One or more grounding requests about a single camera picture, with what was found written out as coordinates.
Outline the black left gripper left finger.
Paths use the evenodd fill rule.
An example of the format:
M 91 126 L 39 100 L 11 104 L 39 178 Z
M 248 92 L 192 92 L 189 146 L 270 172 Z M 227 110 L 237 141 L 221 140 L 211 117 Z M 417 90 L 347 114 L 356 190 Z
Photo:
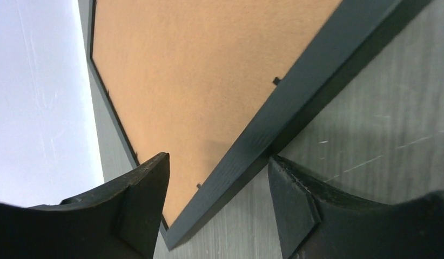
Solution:
M 158 153 L 58 205 L 0 203 L 0 258 L 153 258 L 169 177 Z

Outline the black picture frame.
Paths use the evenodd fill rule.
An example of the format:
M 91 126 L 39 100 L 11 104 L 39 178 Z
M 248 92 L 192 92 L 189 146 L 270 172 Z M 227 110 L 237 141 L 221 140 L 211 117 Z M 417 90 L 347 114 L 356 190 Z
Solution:
M 186 243 L 429 1 L 91 1 L 87 59 L 138 166 L 170 155 Z

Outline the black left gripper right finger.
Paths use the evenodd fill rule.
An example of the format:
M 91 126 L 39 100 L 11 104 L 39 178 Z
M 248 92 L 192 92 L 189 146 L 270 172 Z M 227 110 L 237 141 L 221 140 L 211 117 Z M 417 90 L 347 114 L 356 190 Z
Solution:
M 268 180 L 283 258 L 444 258 L 444 190 L 387 205 L 280 156 Z

